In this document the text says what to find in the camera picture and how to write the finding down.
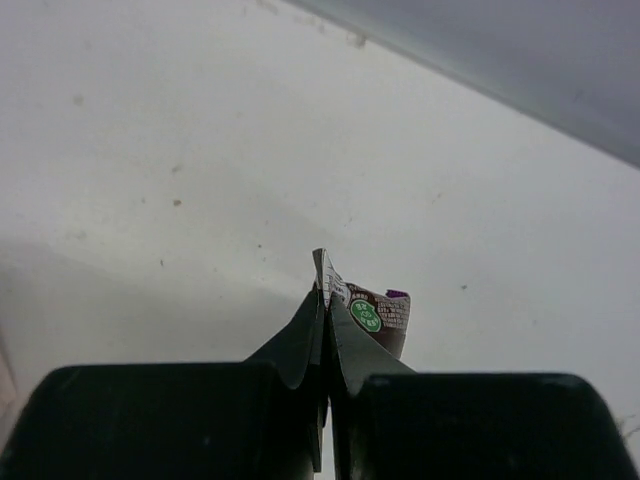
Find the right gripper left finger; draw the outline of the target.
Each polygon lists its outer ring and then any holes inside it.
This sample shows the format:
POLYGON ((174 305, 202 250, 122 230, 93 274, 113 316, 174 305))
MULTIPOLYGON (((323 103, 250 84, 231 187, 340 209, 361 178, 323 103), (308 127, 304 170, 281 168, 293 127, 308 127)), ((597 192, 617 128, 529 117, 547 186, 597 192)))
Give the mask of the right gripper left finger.
POLYGON ((241 362, 75 365, 46 375, 1 455, 5 479, 310 479, 322 465, 325 304, 241 362))

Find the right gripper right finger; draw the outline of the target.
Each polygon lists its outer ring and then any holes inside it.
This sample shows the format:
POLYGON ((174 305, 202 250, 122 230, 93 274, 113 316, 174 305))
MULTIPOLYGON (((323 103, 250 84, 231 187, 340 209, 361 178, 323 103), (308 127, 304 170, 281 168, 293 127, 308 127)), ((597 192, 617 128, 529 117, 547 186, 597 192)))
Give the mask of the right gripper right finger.
POLYGON ((564 373, 419 373, 326 316, 340 479, 635 479, 606 402, 564 373))

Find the brown chocolate bar wrapper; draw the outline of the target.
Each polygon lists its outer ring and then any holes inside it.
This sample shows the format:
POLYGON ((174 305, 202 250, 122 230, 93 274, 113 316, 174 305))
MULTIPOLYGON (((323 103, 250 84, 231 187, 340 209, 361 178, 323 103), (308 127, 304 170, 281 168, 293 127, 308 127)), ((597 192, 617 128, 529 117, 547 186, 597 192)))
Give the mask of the brown chocolate bar wrapper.
POLYGON ((336 271, 326 249, 312 252, 316 285, 326 309, 337 297, 352 320, 396 359, 400 359, 409 324, 411 297, 399 290, 384 294, 345 281, 336 271))

